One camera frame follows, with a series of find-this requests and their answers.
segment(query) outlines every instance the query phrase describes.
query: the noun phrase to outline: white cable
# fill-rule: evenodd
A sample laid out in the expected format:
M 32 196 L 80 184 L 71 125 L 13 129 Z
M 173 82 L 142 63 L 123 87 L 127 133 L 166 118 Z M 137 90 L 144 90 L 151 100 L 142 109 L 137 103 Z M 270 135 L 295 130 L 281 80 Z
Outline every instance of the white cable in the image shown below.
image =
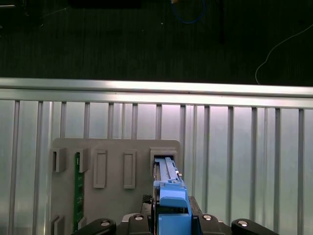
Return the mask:
M 42 16 L 42 17 L 40 17 L 40 19 L 45 18 L 45 17 L 50 16 L 50 15 L 53 15 L 53 14 L 58 13 L 58 12 L 60 12 L 60 11 L 66 11 L 68 8 L 69 8 L 69 6 L 68 6 L 68 7 L 66 7 L 66 8 L 63 8 L 63 9 L 60 9 L 60 10 L 57 10 L 57 11 L 54 11 L 54 12 L 48 13 L 48 14 L 46 14 L 46 15 L 44 15 L 44 16 Z
M 255 71 L 255 81 L 258 83 L 258 85 L 260 85 L 259 80 L 258 80 L 258 78 L 257 78 L 258 71 L 259 71 L 259 69 L 260 69 L 264 64 L 267 63 L 270 54 L 271 54 L 278 46 L 280 46 L 280 45 L 283 44 L 284 42 L 286 42 L 286 41 L 288 41 L 289 39 L 294 38 L 294 37 L 296 37 L 296 36 L 298 36 L 298 35 L 304 33 L 305 31 L 308 31 L 308 30 L 309 30 L 310 28 L 312 28 L 312 27 L 313 27 L 313 24 L 310 25 L 309 27 L 307 27 L 306 29 L 302 30 L 301 32 L 299 32 L 299 33 L 297 33 L 297 34 L 294 34 L 294 35 L 288 37 L 287 39 L 281 41 L 279 44 L 277 44 L 276 46 L 274 46 L 274 47 L 272 48 L 272 50 L 269 51 L 268 56 L 266 57 L 266 60 L 265 60 L 265 61 L 256 69 L 256 71 Z

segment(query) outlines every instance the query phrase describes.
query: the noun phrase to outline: green circuit board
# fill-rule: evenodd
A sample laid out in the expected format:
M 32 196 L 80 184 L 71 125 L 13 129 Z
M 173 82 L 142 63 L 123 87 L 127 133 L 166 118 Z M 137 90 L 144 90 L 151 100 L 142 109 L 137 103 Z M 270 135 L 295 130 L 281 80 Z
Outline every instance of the green circuit board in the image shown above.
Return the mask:
M 73 232 L 78 230 L 78 223 L 84 217 L 84 173 L 79 172 L 80 153 L 76 153 L 74 159 Z

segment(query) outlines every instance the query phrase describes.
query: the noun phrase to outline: gray plastic panel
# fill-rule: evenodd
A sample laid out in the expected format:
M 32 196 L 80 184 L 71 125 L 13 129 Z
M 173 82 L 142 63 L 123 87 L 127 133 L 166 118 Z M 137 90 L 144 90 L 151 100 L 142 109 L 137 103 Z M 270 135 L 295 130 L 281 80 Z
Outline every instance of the gray plastic panel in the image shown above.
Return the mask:
M 92 166 L 85 171 L 85 218 L 80 225 L 103 217 L 113 219 L 118 224 L 124 215 L 140 213 L 142 196 L 153 191 L 153 177 L 150 174 L 152 155 L 172 155 L 179 171 L 183 169 L 180 144 L 172 140 L 65 138 L 56 139 L 53 149 L 66 149 L 66 154 L 60 155 L 66 157 L 64 162 L 67 165 L 63 172 L 52 171 L 53 159 L 50 159 L 51 218 L 65 217 L 66 235 L 72 232 L 76 152 L 83 153 L 83 160 L 88 158 L 89 166 Z

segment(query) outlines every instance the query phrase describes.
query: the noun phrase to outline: blue cable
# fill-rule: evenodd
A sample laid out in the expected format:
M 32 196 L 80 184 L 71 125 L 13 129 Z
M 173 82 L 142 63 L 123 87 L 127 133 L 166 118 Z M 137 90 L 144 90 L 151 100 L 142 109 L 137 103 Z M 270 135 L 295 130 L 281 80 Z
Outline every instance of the blue cable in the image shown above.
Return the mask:
M 178 14 L 177 14 L 177 12 L 176 12 L 176 10 L 175 10 L 175 7 L 173 6 L 174 5 L 174 3 L 172 3 L 172 1 L 171 1 L 171 7 L 172 7 L 172 10 L 173 10 L 173 13 L 174 13 L 174 15 L 176 16 L 176 18 L 180 21 L 180 22 L 182 22 L 182 23 L 184 23 L 184 24 L 192 24 L 192 23 L 195 23 L 195 22 L 197 22 L 197 21 L 199 21 L 201 18 L 202 18 L 202 16 L 204 16 L 204 14 L 205 14 L 205 0 L 201 0 L 202 1 L 202 5 L 203 5 L 203 11 L 202 11 L 202 13 L 201 13 L 201 15 L 199 15 L 198 16 L 198 18 L 196 18 L 195 20 L 193 20 L 193 21 L 184 21 L 181 17 L 179 17 L 178 16 Z

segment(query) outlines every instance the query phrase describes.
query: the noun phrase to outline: silver screw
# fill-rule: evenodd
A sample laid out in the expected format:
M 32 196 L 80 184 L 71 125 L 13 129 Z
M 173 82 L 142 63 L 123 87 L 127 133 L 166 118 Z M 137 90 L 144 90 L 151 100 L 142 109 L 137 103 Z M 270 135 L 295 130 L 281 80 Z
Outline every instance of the silver screw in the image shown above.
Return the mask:
M 206 220 L 211 220 L 212 219 L 212 217 L 209 216 L 209 215 L 204 215 L 203 218 L 206 219 Z
M 248 226 L 248 223 L 245 222 L 245 221 L 242 221 L 242 220 L 238 221 L 238 224 L 240 224 L 243 227 L 247 227 Z
M 143 217 L 141 215 L 138 215 L 135 217 L 135 220 L 142 220 L 142 219 L 143 219 Z
M 101 223 L 101 226 L 103 226 L 103 227 L 106 227 L 106 226 L 109 226 L 109 225 L 110 225 L 110 223 L 108 221 L 103 221 Z

